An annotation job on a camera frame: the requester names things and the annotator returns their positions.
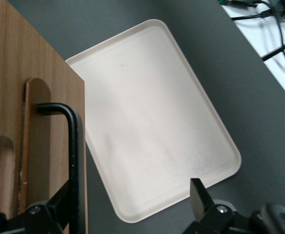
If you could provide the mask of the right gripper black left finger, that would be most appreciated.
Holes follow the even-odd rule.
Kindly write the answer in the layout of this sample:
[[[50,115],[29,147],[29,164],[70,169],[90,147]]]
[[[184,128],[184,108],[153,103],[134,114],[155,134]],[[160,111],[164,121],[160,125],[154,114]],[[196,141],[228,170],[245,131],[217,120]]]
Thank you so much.
[[[69,182],[66,182],[46,204],[29,207],[22,214],[26,234],[62,234],[69,223]]]

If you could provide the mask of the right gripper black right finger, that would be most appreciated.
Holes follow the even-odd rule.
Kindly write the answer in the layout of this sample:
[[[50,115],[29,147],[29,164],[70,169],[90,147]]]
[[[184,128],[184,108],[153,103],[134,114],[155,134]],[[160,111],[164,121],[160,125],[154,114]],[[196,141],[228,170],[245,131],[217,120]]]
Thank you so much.
[[[190,180],[190,203],[195,221],[186,234],[224,234],[234,224],[234,212],[226,205],[215,204],[199,178]]]

